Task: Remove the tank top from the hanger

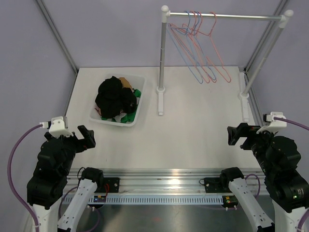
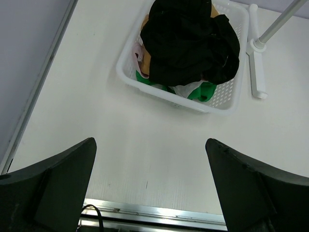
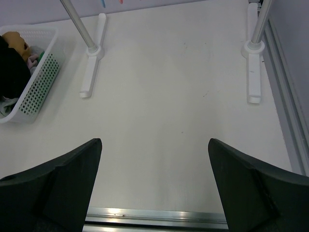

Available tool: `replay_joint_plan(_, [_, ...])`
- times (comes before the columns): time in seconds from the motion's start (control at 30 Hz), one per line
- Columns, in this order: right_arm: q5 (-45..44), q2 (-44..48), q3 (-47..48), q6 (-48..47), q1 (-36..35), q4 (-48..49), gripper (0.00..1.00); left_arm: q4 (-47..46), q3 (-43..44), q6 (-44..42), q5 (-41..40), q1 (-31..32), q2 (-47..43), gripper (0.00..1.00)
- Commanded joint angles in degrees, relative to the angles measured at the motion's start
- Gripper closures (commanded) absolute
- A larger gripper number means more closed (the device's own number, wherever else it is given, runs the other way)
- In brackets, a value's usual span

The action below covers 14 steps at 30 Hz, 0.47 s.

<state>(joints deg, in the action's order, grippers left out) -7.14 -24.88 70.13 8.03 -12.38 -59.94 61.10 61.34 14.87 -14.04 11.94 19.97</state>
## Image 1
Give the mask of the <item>green tank top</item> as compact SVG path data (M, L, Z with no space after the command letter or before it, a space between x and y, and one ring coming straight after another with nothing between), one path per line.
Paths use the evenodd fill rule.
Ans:
M101 109L102 120L116 123L132 123L140 103L141 91L122 88L121 91L107 95L97 95L97 106Z

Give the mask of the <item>black tank top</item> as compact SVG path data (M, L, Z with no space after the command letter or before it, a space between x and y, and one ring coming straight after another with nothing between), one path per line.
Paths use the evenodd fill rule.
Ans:
M141 91L132 87L124 77L112 76L98 87L96 111L102 120L132 122L141 98Z

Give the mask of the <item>mustard brown tank top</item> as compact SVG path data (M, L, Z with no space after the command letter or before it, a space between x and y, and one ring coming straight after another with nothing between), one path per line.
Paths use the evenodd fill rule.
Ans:
M129 83L129 81L126 78L119 77L118 79L120 80L123 88L129 88L129 89L133 90L131 84Z

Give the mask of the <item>pink mauve tank top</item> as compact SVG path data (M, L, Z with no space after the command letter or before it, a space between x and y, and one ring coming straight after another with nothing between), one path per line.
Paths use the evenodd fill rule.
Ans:
M97 105L95 106L95 110L99 114L99 116L102 117L101 109Z

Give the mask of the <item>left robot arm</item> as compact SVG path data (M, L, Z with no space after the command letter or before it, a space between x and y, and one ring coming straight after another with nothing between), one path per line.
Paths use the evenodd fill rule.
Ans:
M62 217L58 216L63 190L73 159L96 146L94 131L78 126L83 139L75 134L58 138L47 132L41 146L33 177L27 184L27 202L33 208L34 229L37 232L74 232L91 195L104 188L103 171L85 168L77 191Z

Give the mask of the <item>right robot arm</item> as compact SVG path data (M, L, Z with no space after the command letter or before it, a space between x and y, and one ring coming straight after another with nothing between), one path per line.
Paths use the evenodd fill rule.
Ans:
M228 144L235 145L239 138L245 138L240 148L253 153L264 173L275 220L265 213L248 189L246 177L238 167L223 169L219 177L205 177L200 184L207 193L233 194L235 200L224 197L223 206L232 209L240 205L254 232L307 232L309 184L296 170L301 155L294 140L277 136L279 129L273 123L264 127L240 123L227 128Z

